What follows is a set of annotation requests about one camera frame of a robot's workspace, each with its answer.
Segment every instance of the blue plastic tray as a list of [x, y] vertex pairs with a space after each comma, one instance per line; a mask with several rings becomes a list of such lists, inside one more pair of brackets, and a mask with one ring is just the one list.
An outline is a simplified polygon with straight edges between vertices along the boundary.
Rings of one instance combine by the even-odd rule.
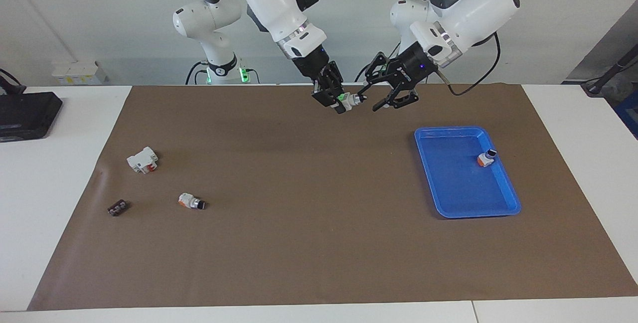
[[437, 211], [447, 218], [508, 216], [520, 202], [501, 159], [488, 167], [477, 157], [495, 149], [478, 126], [420, 128], [414, 133]]

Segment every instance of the brown table covering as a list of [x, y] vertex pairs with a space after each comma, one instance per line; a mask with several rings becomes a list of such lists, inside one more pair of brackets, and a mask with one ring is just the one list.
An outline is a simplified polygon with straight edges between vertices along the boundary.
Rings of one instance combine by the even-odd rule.
[[[134, 87], [29, 310], [638, 296], [520, 86], [343, 115], [310, 91]], [[488, 130], [520, 214], [436, 212], [413, 133], [456, 125]]]

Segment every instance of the robotic arm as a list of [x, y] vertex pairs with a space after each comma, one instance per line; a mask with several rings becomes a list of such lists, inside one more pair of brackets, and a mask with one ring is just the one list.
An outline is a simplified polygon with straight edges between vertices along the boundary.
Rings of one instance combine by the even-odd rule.
[[214, 84], [249, 81], [241, 59], [233, 52], [230, 40], [216, 30], [241, 17], [237, 0], [196, 0], [173, 14], [173, 26], [179, 34], [200, 42], [208, 61], [208, 76]]
[[[373, 111], [395, 109], [419, 99], [416, 85], [438, 73], [472, 46], [484, 43], [520, 7], [519, 0], [401, 0], [392, 7], [390, 19], [401, 34], [400, 54], [389, 59], [378, 53], [365, 72], [367, 84], [388, 82], [392, 87]], [[397, 98], [401, 91], [406, 96]]]
[[326, 34], [302, 13], [318, 0], [246, 0], [248, 15], [261, 31], [271, 33], [284, 55], [315, 85], [313, 98], [342, 114], [365, 100], [345, 93], [343, 78], [322, 46]]

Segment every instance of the white tabletop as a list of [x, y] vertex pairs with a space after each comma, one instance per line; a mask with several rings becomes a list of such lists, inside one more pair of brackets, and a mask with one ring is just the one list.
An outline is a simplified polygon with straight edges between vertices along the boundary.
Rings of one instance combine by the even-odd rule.
[[[638, 277], [638, 142], [602, 99], [580, 87], [525, 85], [602, 225]], [[64, 105], [43, 140], [0, 144], [0, 311], [25, 310], [70, 219], [130, 87], [50, 87]], [[39, 89], [30, 88], [29, 92]], [[39, 202], [55, 202], [43, 207]], [[203, 307], [1, 313], [0, 322], [636, 321], [638, 298], [379, 305]]]

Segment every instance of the white power box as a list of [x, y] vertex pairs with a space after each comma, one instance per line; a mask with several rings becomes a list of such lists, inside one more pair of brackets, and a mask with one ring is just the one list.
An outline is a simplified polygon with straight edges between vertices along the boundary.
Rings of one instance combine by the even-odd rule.
[[52, 75], [61, 85], [103, 85], [109, 80], [94, 61], [57, 64]]

